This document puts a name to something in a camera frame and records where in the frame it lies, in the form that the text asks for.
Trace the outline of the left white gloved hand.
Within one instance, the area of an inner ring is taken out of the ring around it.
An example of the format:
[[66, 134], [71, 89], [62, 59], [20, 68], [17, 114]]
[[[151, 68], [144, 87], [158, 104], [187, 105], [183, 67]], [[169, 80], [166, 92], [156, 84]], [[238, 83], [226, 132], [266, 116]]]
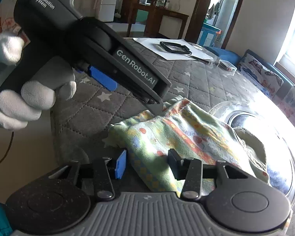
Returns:
[[[21, 60], [24, 41], [11, 32], [0, 33], [0, 86], [13, 67]], [[47, 62], [28, 82], [20, 93], [10, 89], [0, 92], [0, 127], [17, 131], [28, 122], [40, 118], [57, 99], [69, 100], [77, 90], [76, 77], [71, 66], [62, 58]]]

